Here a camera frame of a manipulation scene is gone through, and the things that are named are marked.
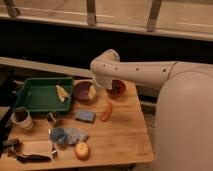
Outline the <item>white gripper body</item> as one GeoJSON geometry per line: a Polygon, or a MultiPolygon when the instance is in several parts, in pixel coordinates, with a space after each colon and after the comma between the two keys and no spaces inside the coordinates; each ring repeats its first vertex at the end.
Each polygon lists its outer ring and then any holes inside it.
{"type": "Polygon", "coordinates": [[[101,89],[112,89],[112,79],[104,76],[94,76],[92,85],[89,88],[88,98],[93,100],[97,97],[98,91],[101,89]]]}

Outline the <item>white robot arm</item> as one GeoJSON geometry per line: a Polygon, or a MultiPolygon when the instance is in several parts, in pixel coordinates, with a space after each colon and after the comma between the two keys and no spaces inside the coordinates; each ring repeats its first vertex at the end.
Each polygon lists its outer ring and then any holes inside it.
{"type": "Polygon", "coordinates": [[[90,69],[99,88],[118,78],[159,91],[154,171],[213,171],[213,64],[122,62],[109,49],[90,69]]]}

